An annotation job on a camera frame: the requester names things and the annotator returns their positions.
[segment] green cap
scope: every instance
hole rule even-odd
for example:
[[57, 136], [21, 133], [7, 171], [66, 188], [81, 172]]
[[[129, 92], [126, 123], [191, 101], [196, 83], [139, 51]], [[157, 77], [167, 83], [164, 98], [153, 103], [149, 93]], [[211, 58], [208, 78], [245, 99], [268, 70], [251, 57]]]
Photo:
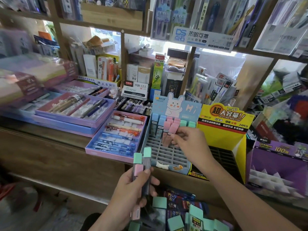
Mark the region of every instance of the green cap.
[[145, 147], [143, 150], [143, 157], [152, 157], [152, 148]]
[[152, 207], [167, 209], [167, 198], [166, 197], [153, 197]]
[[214, 221], [203, 218], [203, 231], [214, 231]]
[[189, 223], [189, 213], [185, 213], [185, 224]]
[[128, 231], [139, 231], [140, 224], [136, 222], [130, 222]]
[[170, 231], [175, 231], [184, 228], [182, 217], [180, 215], [168, 219], [168, 226]]
[[182, 127], [182, 126], [187, 126], [187, 121], [181, 120], [180, 127]]
[[203, 220], [203, 210], [200, 208], [197, 208], [196, 206], [192, 204], [189, 206], [189, 213], [193, 217], [198, 218], [201, 221]]
[[195, 122], [192, 122], [192, 121], [189, 121], [189, 122], [188, 122], [188, 126], [189, 126], [189, 127], [196, 128], [196, 123], [195, 123]]
[[230, 231], [230, 228], [229, 228], [228, 225], [225, 225], [224, 223], [220, 222], [219, 220], [214, 220], [214, 230]]
[[142, 154], [141, 153], [138, 153], [138, 152], [135, 152], [134, 153], [134, 161], [133, 161], [134, 164], [142, 164]]

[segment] ds logo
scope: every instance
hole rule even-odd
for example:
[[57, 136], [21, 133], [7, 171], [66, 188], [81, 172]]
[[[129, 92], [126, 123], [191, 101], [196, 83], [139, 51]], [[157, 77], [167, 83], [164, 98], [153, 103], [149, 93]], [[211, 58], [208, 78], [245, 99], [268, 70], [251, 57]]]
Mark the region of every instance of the ds logo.
[[186, 36], [186, 30], [183, 29], [177, 29], [175, 31], [175, 40], [185, 42], [185, 36]]

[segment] wooden box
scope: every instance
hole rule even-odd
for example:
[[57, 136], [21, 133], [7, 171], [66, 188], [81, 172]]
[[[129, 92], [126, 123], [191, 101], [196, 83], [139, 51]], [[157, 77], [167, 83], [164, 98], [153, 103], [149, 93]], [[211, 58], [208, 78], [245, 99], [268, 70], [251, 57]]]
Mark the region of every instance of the wooden box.
[[81, 12], [85, 22], [142, 31], [142, 11], [81, 3]]

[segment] hand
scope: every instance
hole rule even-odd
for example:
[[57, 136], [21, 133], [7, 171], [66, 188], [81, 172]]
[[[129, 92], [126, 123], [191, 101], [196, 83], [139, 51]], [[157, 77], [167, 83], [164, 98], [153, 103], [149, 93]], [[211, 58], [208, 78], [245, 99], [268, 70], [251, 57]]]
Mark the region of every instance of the hand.
[[171, 134], [172, 144], [180, 147], [187, 159], [196, 167], [204, 163], [204, 160], [206, 162], [214, 160], [204, 133], [200, 129], [180, 127], [176, 133]]
[[[151, 171], [145, 170], [141, 172], [133, 182], [133, 168], [122, 174], [107, 208], [98, 219], [100, 220], [100, 229], [93, 230], [120, 231], [125, 228], [130, 221], [131, 211], [137, 202], [139, 202], [140, 207], [144, 207], [147, 203], [145, 198], [141, 198], [141, 188], [150, 177]], [[151, 184], [159, 185], [159, 183], [158, 179], [151, 177]], [[150, 194], [153, 197], [157, 196], [152, 185], [150, 185]]]

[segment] red strip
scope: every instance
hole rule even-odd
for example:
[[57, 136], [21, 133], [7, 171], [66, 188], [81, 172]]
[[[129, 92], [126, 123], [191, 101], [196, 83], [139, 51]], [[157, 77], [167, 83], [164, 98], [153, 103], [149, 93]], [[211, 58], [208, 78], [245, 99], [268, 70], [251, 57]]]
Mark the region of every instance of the red strip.
[[235, 129], [230, 129], [228, 127], [217, 126], [217, 125], [210, 124], [210, 123], [198, 122], [198, 124], [205, 125], [205, 126], [210, 126], [210, 127], [215, 127], [215, 128], [218, 128], [218, 129], [222, 129], [222, 130], [225, 130], [225, 131], [231, 131], [231, 132], [235, 132], [235, 133], [239, 133], [239, 134], [246, 134], [245, 131], [239, 131], [239, 130], [235, 130]]

